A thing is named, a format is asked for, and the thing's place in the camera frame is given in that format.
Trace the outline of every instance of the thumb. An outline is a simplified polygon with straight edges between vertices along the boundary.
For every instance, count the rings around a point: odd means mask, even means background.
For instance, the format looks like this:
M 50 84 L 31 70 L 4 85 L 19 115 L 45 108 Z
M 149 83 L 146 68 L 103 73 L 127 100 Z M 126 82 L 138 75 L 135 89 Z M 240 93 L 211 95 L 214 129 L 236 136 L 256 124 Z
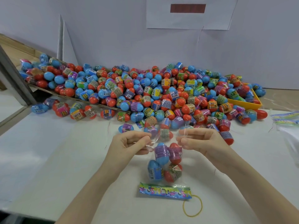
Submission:
M 181 144 L 183 147 L 186 147 L 186 149 L 193 149 L 201 153 L 208 150 L 211 146 L 209 140 L 197 140 L 191 138 L 183 138 Z
M 149 136 L 144 136 L 139 141 L 137 141 L 135 144 L 133 144 L 130 147 L 130 150 L 136 154 L 139 150 L 141 150 L 144 146 L 146 146 L 148 143 L 151 142 L 151 139 Z

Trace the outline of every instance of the white paper sheet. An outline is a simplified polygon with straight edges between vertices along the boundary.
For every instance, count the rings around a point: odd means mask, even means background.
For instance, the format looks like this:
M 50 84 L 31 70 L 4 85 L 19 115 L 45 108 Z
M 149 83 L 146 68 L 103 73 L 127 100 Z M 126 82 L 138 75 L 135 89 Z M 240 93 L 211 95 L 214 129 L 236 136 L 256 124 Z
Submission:
M 228 30 L 238 0 L 147 0 L 147 28 Z M 170 13 L 171 4 L 206 4 L 204 13 Z

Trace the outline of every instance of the transparent plastic wrap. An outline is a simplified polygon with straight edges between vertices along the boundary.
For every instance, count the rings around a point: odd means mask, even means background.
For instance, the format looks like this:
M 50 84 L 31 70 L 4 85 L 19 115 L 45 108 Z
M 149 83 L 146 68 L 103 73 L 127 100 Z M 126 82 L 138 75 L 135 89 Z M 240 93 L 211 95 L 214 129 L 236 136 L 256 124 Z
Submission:
M 170 132 L 164 128 L 160 128 L 159 132 L 161 130 Z M 146 183 L 140 182 L 139 191 L 150 196 L 191 199 L 191 189 L 184 182 L 183 166 L 180 164 L 183 158 L 182 147 L 177 143 L 170 143 L 170 139 L 162 142 L 164 139 L 164 134 L 158 133 L 153 141 L 155 145 L 152 146 L 145 174 L 147 180 Z
M 290 154 L 299 167 L 299 111 L 271 115 L 277 130 L 284 137 Z

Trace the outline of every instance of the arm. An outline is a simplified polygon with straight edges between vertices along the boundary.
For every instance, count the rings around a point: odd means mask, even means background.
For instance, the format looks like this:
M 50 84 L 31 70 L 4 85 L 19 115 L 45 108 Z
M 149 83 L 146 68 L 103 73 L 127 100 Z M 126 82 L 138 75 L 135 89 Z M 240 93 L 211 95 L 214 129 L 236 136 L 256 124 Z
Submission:
M 56 224 L 89 224 L 108 187 L 118 178 L 135 154 L 147 154 L 151 134 L 129 131 L 114 136 L 99 170 L 62 213 Z
M 177 137 L 178 144 L 199 151 L 227 174 L 263 224 L 299 223 L 297 208 L 228 146 L 217 131 L 194 128 L 179 133 L 187 136 Z

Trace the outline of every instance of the forearm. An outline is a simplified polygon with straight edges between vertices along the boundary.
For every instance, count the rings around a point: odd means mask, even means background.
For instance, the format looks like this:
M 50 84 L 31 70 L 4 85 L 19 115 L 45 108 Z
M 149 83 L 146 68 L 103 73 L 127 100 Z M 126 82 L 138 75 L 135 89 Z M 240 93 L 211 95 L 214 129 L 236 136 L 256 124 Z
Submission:
M 294 224 L 299 211 L 242 158 L 227 175 L 263 224 Z
M 91 177 L 73 201 L 69 204 L 56 224 L 89 224 L 99 203 L 111 184 L 101 168 Z

